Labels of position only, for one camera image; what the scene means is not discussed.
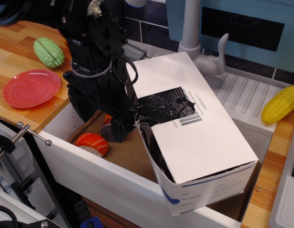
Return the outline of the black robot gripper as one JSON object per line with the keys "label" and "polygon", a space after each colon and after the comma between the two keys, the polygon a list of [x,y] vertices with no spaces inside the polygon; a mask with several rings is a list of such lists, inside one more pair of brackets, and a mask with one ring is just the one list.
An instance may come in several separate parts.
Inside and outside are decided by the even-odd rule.
{"label": "black robot gripper", "polygon": [[68,82],[68,96],[79,117],[87,122],[97,110],[113,117],[114,141],[122,143],[137,127],[137,108],[128,97],[126,86],[138,80],[136,66],[120,51],[99,73],[71,62],[71,71],[63,78]]}

